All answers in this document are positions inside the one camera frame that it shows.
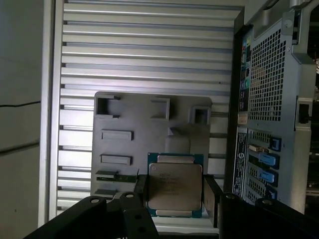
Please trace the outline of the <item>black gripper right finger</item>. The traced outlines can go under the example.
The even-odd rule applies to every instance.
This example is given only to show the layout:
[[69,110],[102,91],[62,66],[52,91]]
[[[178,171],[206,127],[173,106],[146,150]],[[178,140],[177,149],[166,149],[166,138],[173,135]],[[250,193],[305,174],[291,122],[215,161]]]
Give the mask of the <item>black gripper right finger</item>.
[[319,223],[278,200],[249,204],[221,190],[212,175],[203,177],[203,204],[221,239],[317,239]]

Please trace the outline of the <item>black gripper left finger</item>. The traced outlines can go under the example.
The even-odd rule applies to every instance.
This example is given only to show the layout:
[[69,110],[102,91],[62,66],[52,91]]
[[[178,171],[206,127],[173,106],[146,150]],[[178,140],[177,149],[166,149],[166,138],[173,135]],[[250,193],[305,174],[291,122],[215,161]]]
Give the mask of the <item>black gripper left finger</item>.
[[132,192],[107,202],[89,196],[48,221],[28,239],[157,239],[159,234],[145,207],[147,175],[139,175]]

